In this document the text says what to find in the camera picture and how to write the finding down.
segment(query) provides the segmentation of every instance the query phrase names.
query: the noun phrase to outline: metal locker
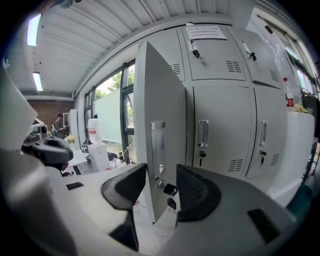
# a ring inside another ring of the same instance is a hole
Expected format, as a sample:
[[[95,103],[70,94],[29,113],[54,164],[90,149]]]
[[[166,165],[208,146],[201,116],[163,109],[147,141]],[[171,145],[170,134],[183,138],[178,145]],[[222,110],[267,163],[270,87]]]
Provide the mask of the metal locker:
[[[189,36],[185,28],[182,29],[188,49],[192,80],[230,79],[245,81],[246,76],[240,62],[240,53],[234,39],[224,26],[219,26],[226,39],[195,40],[200,53],[196,58],[189,50]]]
[[[272,50],[254,32],[228,27],[246,61],[252,82],[282,88],[281,77]]]
[[[256,101],[256,137],[247,178],[257,177],[280,166],[286,143],[287,107],[281,90],[261,86],[254,89]]]
[[[181,82],[185,81],[184,63],[178,32],[176,29],[157,32],[147,38],[153,47],[161,54],[165,61],[173,69]]]
[[[200,167],[201,161],[202,169],[240,177],[251,136],[249,88],[198,85],[193,87],[193,90],[195,111],[193,166]],[[204,139],[208,138],[207,143],[203,141],[202,144],[201,136]],[[205,157],[200,156],[201,150],[204,151]]]

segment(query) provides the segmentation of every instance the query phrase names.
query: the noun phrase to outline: paper sign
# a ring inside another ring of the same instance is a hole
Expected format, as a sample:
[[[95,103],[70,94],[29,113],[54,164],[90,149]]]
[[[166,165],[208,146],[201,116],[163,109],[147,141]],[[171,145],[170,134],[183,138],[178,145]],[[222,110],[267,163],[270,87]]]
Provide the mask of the paper sign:
[[[218,26],[186,26],[189,39],[227,39]]]

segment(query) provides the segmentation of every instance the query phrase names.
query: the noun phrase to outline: person in dark shirt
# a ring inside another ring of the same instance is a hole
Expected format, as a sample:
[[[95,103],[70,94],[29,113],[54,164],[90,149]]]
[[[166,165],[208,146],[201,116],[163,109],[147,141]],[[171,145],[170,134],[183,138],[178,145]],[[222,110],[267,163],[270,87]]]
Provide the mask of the person in dark shirt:
[[[60,139],[64,139],[65,135],[64,135],[64,130],[66,129],[66,127],[62,124],[62,114],[58,114],[56,116],[56,120],[53,124],[55,130],[56,130],[56,137],[60,138]]]

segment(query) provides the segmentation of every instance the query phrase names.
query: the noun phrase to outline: ventilation slot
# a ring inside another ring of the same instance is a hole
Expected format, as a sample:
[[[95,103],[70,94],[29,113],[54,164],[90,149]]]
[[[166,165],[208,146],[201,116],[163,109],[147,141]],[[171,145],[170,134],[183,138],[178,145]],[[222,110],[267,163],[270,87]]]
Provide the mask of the ventilation slot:
[[[241,73],[241,68],[240,68],[239,62],[229,61],[229,60],[226,60],[225,62],[226,62],[226,66],[227,66],[229,72]]]
[[[170,67],[176,75],[180,74],[180,63],[170,65]]]
[[[228,172],[237,172],[241,170],[243,159],[231,160]]]
[[[279,154],[275,154],[271,161],[271,166],[274,166],[278,163]]]
[[[276,72],[274,72],[274,71],[272,71],[272,70],[270,69],[270,74],[271,74],[272,80],[274,80],[274,81],[276,81],[276,82],[279,82],[278,76],[277,76],[277,73],[276,73]]]

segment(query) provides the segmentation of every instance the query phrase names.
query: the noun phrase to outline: ceiling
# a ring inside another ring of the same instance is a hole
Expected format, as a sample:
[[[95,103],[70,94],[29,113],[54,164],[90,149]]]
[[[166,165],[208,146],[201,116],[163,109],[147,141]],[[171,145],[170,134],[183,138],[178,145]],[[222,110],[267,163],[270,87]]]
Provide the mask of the ceiling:
[[[235,13],[238,2],[83,0],[68,9],[56,5],[42,14],[37,46],[26,45],[26,26],[13,39],[6,55],[8,71],[23,92],[37,92],[31,74],[40,72],[44,92],[72,93],[108,50],[133,32],[173,16],[199,13],[227,16],[232,8]],[[243,2],[254,4],[254,0]]]

